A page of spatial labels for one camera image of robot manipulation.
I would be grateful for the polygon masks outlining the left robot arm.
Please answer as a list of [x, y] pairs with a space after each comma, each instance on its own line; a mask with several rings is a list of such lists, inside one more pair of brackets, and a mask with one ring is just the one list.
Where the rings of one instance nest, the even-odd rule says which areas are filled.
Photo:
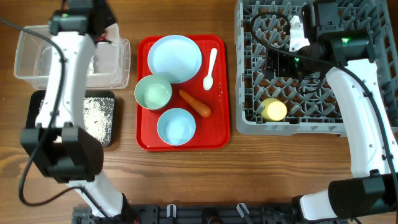
[[116, 22], [106, 1], [65, 1], [49, 21], [52, 46], [44, 102], [21, 145], [45, 177], [75, 190], [95, 223], [137, 223], [136, 212], [103, 171], [102, 144], [86, 132], [83, 103], [96, 45]]

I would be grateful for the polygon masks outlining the light blue plate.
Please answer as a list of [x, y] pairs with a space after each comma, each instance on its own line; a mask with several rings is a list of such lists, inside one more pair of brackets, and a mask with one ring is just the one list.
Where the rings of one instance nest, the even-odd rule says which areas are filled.
[[183, 35], [167, 35], [152, 45], [147, 64], [153, 75], [162, 75], [170, 83], [179, 84], [198, 73], [202, 54], [192, 39]]

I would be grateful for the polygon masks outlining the green bowl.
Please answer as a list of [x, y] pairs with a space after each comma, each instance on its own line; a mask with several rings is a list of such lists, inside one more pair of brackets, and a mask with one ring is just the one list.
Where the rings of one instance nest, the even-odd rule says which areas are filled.
[[160, 110], [169, 103], [172, 86], [163, 76], [148, 75], [138, 81], [134, 96], [141, 107], [147, 110]]

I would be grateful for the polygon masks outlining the white plastic spoon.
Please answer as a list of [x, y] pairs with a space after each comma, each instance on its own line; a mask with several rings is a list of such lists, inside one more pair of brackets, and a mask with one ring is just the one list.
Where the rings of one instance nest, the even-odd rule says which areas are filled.
[[217, 55], [218, 55], [218, 49], [212, 48], [211, 52], [210, 52], [208, 73], [203, 79], [203, 88], [206, 91], [210, 90], [213, 86], [214, 81], [213, 81], [212, 73], [213, 73], [213, 69], [215, 66]]

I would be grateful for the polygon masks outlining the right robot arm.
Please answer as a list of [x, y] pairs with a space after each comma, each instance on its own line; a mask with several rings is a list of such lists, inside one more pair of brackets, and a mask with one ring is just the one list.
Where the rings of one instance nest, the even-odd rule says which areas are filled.
[[295, 199], [297, 221], [316, 223], [397, 211], [397, 141], [377, 80], [373, 38], [336, 1], [301, 10], [302, 26], [286, 33], [297, 49], [277, 49], [281, 76], [325, 79], [338, 102], [349, 141], [352, 178]]

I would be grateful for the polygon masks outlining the light blue bowl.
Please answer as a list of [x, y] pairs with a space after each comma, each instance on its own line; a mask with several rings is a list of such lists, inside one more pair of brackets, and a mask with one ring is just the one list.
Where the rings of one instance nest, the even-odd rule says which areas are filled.
[[171, 146], [181, 146], [189, 142], [196, 132], [193, 115], [182, 108], [172, 108], [161, 114], [157, 122], [157, 134]]

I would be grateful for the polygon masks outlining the orange carrot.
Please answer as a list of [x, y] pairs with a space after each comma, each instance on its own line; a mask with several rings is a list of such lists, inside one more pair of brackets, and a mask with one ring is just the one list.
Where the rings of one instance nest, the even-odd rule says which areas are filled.
[[210, 116], [211, 109], [207, 105], [196, 100], [184, 90], [179, 90], [178, 93], [200, 116], [204, 118], [208, 118]]

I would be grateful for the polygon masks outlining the white rice grains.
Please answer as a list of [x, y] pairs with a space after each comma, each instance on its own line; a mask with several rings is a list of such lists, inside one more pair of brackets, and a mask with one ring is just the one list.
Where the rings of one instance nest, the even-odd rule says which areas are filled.
[[86, 132], [104, 147], [111, 142], [115, 99], [87, 97], [84, 99], [83, 116]]

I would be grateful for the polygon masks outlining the red snack wrapper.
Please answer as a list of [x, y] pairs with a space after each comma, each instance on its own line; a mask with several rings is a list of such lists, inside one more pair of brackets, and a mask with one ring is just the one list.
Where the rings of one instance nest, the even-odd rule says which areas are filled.
[[110, 40], [107, 39], [107, 35], [102, 35], [98, 37], [97, 40], [95, 41], [96, 44], [100, 42], [112, 43]]

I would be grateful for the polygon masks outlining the yellow cup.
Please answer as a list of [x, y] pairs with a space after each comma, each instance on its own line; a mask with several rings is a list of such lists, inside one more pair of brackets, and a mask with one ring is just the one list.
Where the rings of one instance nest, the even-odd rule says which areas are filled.
[[281, 121], [287, 116], [286, 105], [277, 98], [265, 99], [261, 105], [261, 116], [267, 121]]

